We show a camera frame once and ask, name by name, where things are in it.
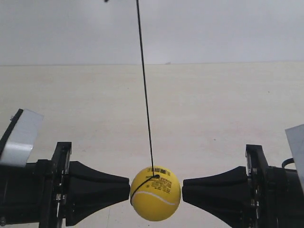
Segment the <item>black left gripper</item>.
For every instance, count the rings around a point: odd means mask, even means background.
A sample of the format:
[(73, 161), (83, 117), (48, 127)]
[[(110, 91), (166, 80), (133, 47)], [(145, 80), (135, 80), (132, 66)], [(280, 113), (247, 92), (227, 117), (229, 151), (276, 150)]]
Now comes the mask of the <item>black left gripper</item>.
[[(92, 214), (129, 199), (126, 177), (70, 161), (71, 142), (58, 142), (50, 160), (25, 167), (0, 167), (0, 226), (37, 223), (40, 228), (60, 228), (66, 202), (66, 226), (74, 226)], [(97, 190), (66, 194), (69, 190)]]

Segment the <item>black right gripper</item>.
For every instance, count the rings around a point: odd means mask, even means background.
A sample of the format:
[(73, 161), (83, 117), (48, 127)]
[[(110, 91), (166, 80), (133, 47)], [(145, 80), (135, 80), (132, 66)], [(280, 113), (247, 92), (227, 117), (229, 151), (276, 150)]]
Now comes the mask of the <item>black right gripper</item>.
[[(261, 145), (246, 145), (246, 158), (256, 214), (255, 227), (302, 228), (304, 192), (297, 171), (270, 166)], [(248, 228), (252, 226), (251, 198), (236, 189), (248, 189), (244, 166), (213, 176), (184, 179), (182, 198), (232, 228)]]

